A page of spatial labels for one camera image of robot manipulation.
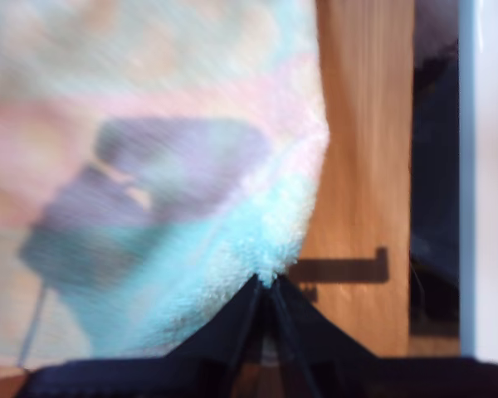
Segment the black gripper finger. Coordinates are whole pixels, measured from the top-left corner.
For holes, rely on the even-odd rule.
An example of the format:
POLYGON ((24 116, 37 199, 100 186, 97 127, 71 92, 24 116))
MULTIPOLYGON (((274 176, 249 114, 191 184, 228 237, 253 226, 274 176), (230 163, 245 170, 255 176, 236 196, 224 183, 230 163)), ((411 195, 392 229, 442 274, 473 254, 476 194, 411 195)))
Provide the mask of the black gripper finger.
POLYGON ((175 361, 167 397, 229 397, 258 313, 261 282, 252 276, 202 328, 167 355, 175 361))
POLYGON ((287 397, 365 397, 376 356, 320 313, 286 277, 271 286, 271 307, 287 397))

